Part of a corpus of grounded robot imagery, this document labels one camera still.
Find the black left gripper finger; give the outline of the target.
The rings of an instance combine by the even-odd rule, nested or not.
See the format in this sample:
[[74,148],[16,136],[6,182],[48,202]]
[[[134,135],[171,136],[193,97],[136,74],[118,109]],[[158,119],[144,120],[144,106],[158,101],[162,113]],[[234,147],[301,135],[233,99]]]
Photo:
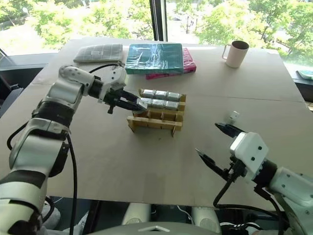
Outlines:
[[139,114],[146,111],[146,103],[141,99],[137,99],[137,101],[119,101],[119,107],[130,110],[133,113]]
[[125,98],[127,101],[137,101],[138,99],[137,95],[128,91],[121,91],[121,97]]

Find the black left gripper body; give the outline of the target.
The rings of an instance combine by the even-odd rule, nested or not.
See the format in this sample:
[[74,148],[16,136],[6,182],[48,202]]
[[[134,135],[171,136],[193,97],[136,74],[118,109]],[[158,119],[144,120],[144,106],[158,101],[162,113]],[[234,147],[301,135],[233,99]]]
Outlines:
[[113,109],[115,106],[126,109],[125,101],[121,100],[123,92],[123,89],[114,90],[111,88],[105,94],[103,101],[109,105],[108,114],[113,114]]

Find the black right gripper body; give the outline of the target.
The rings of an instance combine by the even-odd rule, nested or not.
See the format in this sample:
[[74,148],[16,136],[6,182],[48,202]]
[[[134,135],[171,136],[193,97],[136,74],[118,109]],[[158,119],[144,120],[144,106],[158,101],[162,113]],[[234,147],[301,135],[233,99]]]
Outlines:
[[230,168],[228,171],[227,180],[230,182],[235,182],[238,177],[246,176],[246,165],[236,157],[230,158]]

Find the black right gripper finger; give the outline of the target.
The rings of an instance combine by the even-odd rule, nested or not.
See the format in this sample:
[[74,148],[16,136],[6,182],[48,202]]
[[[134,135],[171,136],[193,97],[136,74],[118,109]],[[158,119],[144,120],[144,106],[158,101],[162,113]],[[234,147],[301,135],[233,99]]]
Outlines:
[[219,175],[221,178],[224,180],[228,180],[228,169],[221,169],[218,167],[215,163],[215,161],[204,154],[202,151],[198,150],[197,148],[195,149],[199,157],[202,159],[204,164],[209,167],[213,172],[215,172],[217,175]]
[[231,125],[231,124],[227,124],[224,122],[217,122],[215,123],[215,126],[224,134],[226,134],[227,136],[231,137],[233,139],[233,141],[235,141],[235,139],[238,137],[238,135],[242,132],[245,132],[244,130]]

